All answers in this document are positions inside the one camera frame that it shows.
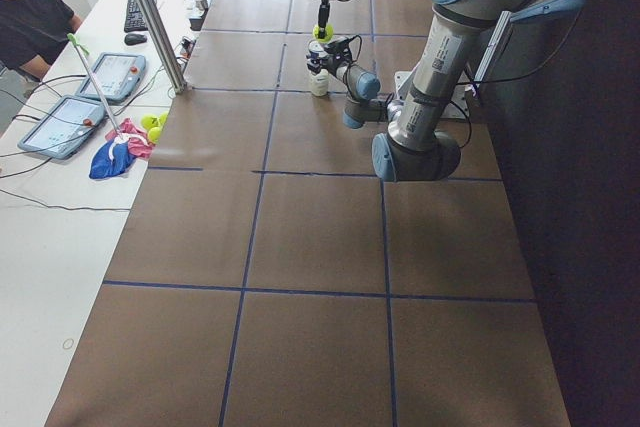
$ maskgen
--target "person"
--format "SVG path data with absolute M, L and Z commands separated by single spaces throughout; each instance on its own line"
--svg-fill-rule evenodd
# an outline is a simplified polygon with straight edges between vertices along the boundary
M 0 61 L 41 80 L 81 24 L 62 0 L 0 0 Z

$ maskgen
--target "pink cloth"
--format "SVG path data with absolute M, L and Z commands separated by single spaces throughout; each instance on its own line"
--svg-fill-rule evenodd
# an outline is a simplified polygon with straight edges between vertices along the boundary
M 125 134 L 139 135 L 146 141 L 145 144 L 142 139 L 131 137 L 129 139 L 129 142 L 127 142 L 127 148 L 132 155 L 141 157 L 143 159 L 148 159 L 149 156 L 151 156 L 151 151 L 153 150 L 154 144 L 148 139 L 147 133 L 144 130 L 140 130 L 135 125 L 133 125 L 133 122 L 131 122 L 131 119 L 128 117 L 122 121 L 122 123 L 120 124 L 120 129 Z M 116 137 L 116 135 L 118 135 L 116 134 L 116 131 L 112 130 L 107 135 L 105 135 L 105 139 L 111 140 Z

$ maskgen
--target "silver pole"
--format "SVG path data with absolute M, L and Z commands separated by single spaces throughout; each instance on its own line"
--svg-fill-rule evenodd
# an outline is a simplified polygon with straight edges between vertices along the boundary
M 169 41 L 167 31 L 160 19 L 158 8 L 153 0 L 138 0 L 138 4 L 140 5 L 140 10 L 144 15 L 144 20 L 149 27 L 149 33 L 151 34 L 153 43 L 160 55 L 162 65 L 164 65 L 164 68 L 171 79 L 173 89 L 176 94 L 181 94 L 187 83 L 182 75 L 182 70 L 180 69 L 180 65 L 176 59 L 171 42 Z
M 82 52 L 82 47 L 80 47 L 78 45 L 78 42 L 76 41 L 76 38 L 75 38 L 75 36 L 73 34 L 67 34 L 67 38 L 71 41 L 71 45 L 73 45 L 73 48 L 76 49 L 76 52 L 78 53 L 78 57 L 80 57 L 80 60 L 82 61 L 82 65 L 84 66 L 84 70 L 87 71 L 87 75 L 89 76 L 89 80 L 91 81 L 91 84 L 93 84 L 93 88 L 96 89 L 96 92 L 98 93 L 98 97 L 100 97 L 100 102 L 102 102 L 102 106 L 104 107 L 104 110 L 107 113 L 107 116 L 109 117 L 109 120 L 111 121 L 111 125 L 113 126 L 113 130 L 116 131 L 116 134 L 118 134 L 119 136 L 122 136 L 122 129 L 118 125 L 118 121 L 116 120 L 116 116 L 113 113 L 113 110 L 111 110 L 111 106 L 109 105 L 109 102 L 107 102 L 107 99 L 104 96 L 104 92 L 102 92 L 102 87 L 101 87 L 102 84 L 100 83 L 100 81 L 96 77 L 96 74 L 93 73 L 93 70 L 91 70 L 91 66 L 89 65 L 89 62 L 87 61 L 87 58 L 84 56 L 84 53 Z

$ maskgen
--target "keyboard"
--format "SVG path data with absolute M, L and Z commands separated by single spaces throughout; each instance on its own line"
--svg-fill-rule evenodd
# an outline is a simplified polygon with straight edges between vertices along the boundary
M 149 30 L 137 0 L 127 0 L 127 14 L 124 20 L 124 31 Z

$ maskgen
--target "computer mouse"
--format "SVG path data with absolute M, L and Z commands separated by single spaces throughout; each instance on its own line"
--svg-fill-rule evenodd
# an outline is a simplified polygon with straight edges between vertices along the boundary
M 147 41 L 147 36 L 144 34 L 137 34 L 135 32 L 129 32 L 124 36 L 124 43 L 127 45 L 142 44 Z

